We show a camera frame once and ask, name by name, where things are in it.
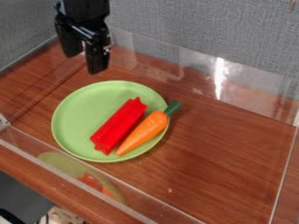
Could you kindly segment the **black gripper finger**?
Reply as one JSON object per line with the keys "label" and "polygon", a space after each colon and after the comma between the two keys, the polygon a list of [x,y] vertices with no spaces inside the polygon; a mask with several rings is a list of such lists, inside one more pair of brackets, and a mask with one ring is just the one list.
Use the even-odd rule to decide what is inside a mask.
{"label": "black gripper finger", "polygon": [[95,31],[86,42],[86,59],[89,72],[98,74],[109,69],[111,54],[111,37],[109,28]]}
{"label": "black gripper finger", "polygon": [[83,51],[82,41],[78,38],[74,30],[65,24],[56,24],[55,30],[58,33],[61,47],[69,58],[75,57]]}

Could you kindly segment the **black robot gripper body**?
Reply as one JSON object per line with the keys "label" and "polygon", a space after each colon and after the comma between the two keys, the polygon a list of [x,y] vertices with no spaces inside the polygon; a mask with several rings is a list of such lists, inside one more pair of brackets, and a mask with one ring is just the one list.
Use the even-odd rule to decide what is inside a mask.
{"label": "black robot gripper body", "polygon": [[110,35],[106,23],[110,0],[58,0],[55,10],[55,30],[61,38],[77,33],[89,39]]}

